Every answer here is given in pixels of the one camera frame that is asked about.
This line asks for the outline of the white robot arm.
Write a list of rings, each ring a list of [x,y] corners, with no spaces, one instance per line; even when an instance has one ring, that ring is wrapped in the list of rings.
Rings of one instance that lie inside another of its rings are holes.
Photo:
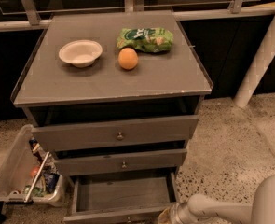
[[[275,224],[275,176],[258,186],[252,204],[219,202],[203,194],[192,195],[158,216],[158,224],[203,224],[217,217],[231,224]]]

